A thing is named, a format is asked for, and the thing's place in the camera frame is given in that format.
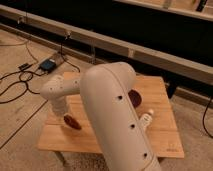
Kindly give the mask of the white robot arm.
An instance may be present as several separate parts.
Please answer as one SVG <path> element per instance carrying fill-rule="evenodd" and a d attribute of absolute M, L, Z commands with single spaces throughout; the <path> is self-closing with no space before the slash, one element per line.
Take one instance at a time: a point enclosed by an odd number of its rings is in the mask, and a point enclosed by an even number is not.
<path fill-rule="evenodd" d="M 55 75 L 40 93 L 57 115 L 67 112 L 66 96 L 81 96 L 110 171 L 162 171 L 129 98 L 135 80 L 126 62 L 99 64 L 74 79 Z"/>

